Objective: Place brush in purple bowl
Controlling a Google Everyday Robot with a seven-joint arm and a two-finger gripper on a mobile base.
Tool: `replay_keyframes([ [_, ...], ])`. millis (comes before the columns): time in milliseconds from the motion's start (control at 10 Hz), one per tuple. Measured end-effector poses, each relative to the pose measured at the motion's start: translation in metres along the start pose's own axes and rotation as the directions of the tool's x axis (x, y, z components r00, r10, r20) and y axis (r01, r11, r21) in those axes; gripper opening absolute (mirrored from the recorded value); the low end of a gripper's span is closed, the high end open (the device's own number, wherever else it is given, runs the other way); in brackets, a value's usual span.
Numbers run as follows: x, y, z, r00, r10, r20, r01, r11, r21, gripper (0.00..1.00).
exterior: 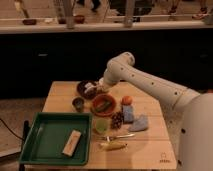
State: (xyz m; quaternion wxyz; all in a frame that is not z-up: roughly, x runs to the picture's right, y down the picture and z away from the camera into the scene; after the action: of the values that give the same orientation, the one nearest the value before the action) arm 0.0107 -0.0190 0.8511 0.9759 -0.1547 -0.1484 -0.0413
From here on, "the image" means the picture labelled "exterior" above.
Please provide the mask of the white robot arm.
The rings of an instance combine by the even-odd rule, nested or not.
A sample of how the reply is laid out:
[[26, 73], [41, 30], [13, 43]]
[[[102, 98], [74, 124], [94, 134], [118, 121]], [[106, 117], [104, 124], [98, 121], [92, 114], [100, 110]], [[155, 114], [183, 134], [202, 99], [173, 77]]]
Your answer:
[[107, 92], [121, 80], [131, 83], [183, 114], [177, 171], [213, 171], [213, 93], [201, 94], [133, 67], [135, 58], [123, 52], [107, 62], [97, 88]]

